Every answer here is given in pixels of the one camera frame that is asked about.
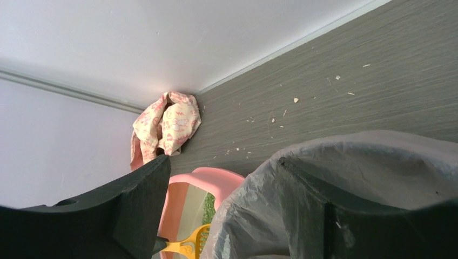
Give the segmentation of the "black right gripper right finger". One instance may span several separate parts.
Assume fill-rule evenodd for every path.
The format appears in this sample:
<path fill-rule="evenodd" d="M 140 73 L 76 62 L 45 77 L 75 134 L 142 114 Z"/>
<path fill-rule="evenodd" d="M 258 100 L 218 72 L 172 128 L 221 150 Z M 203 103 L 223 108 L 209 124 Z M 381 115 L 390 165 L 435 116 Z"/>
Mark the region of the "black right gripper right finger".
<path fill-rule="evenodd" d="M 292 258 L 457 258 L 457 199 L 408 210 L 347 192 L 282 157 L 276 188 Z"/>

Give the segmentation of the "orange litter scoop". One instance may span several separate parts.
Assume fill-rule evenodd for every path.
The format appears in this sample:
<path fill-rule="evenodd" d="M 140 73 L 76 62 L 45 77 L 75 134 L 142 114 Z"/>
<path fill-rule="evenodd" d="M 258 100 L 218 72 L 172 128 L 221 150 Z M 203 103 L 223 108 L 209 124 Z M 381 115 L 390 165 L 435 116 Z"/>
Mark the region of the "orange litter scoop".
<path fill-rule="evenodd" d="M 171 252 L 184 255 L 188 259 L 199 259 L 210 233 L 210 224 L 198 227 L 188 238 L 182 241 L 166 241 L 166 247 L 161 252 Z"/>

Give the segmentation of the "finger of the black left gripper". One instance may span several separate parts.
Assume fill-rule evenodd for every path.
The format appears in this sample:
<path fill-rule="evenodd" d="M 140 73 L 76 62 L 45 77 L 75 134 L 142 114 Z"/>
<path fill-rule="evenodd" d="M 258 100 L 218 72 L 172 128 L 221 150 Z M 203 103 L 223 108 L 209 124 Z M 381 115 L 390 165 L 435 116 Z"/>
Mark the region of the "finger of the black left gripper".
<path fill-rule="evenodd" d="M 169 240 L 163 237 L 157 237 L 154 243 L 153 254 L 157 254 L 167 247 Z"/>

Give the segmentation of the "pink plastic trash bag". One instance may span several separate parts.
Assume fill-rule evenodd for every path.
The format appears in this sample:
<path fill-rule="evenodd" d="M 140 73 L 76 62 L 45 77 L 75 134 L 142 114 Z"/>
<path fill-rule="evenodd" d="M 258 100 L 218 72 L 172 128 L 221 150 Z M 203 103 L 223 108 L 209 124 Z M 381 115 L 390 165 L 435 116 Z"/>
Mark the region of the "pink plastic trash bag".
<path fill-rule="evenodd" d="M 314 139 L 276 152 L 212 220 L 202 258 L 292 258 L 276 188 L 280 158 L 309 162 L 315 176 L 361 198 L 414 210 L 457 199 L 457 144 L 395 131 Z"/>

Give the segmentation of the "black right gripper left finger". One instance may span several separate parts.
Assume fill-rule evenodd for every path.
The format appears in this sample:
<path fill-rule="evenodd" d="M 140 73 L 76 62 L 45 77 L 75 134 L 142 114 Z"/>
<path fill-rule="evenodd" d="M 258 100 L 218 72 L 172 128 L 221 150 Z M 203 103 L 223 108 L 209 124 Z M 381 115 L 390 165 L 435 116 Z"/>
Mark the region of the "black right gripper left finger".
<path fill-rule="evenodd" d="M 151 258 L 170 174 L 160 155 L 54 206 L 1 207 L 1 258 Z"/>

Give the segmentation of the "pink litter box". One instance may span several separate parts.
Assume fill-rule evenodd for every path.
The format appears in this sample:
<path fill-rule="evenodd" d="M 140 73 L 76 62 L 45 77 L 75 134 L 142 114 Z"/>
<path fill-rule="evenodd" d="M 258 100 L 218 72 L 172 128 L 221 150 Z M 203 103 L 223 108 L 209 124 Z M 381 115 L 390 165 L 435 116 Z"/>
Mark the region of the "pink litter box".
<path fill-rule="evenodd" d="M 160 219 L 158 237 L 169 242 L 188 238 L 202 226 L 203 204 L 207 193 L 215 197 L 214 207 L 221 203 L 244 181 L 244 177 L 220 168 L 199 167 L 190 173 L 170 177 Z M 184 255 L 159 252 L 155 258 L 186 258 Z"/>

